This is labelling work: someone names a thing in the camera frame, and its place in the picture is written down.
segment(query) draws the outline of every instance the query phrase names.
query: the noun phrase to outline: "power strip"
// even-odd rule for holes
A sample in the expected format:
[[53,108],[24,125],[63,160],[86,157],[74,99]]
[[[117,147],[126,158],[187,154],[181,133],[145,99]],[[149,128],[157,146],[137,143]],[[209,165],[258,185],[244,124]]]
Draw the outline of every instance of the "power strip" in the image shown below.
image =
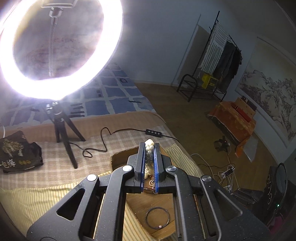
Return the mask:
[[234,172],[235,167],[228,169],[227,171],[221,173],[221,177],[223,179],[225,179],[226,177],[228,177],[230,174],[232,174]]

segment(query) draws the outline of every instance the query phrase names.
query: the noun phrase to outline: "tripod stand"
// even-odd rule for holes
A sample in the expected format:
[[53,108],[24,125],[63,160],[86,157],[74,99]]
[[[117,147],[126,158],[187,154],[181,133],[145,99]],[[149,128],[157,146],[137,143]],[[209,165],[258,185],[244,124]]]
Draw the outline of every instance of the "tripod stand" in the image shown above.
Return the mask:
[[81,141],[85,141],[85,138],[81,135],[79,130],[76,128],[76,126],[70,120],[69,116],[67,116],[64,113],[62,107],[60,106],[60,104],[58,102],[53,102],[52,104],[47,104],[46,105],[46,113],[49,115],[50,119],[52,120],[52,122],[54,124],[54,132],[56,135],[57,143],[60,142],[60,135],[61,135],[62,141],[63,141],[66,151],[68,153],[68,156],[73,164],[73,167],[76,169],[78,167],[78,165],[77,165],[77,162],[76,162],[75,157],[73,155],[73,151],[72,151],[70,143],[69,143],[69,137],[66,132],[65,122],[74,131],[74,133],[80,138]]

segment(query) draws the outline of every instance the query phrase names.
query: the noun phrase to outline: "landscape painting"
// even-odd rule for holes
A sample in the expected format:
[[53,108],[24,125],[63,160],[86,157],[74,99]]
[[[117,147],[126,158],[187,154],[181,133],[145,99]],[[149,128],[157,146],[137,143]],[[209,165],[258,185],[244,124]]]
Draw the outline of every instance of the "landscape painting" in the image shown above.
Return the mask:
[[237,87],[242,91],[268,115],[266,120],[287,146],[296,135],[296,65],[258,39]]

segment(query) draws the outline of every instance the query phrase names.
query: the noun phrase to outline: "striped towel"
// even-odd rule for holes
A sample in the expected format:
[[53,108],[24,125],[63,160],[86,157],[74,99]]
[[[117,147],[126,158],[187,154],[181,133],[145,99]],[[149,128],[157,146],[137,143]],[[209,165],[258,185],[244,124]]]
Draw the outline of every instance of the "striped towel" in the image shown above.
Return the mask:
[[217,22],[211,35],[210,42],[207,46],[207,51],[203,57],[199,68],[201,71],[212,74],[221,58],[225,44],[229,35],[224,30],[223,26]]

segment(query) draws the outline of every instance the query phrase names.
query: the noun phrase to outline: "black bag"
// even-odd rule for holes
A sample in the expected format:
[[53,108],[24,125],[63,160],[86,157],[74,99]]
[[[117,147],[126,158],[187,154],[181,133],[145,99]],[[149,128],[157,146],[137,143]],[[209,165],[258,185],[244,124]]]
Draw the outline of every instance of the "black bag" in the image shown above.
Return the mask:
[[28,143],[22,131],[0,139],[0,168],[4,173],[43,165],[41,147]]

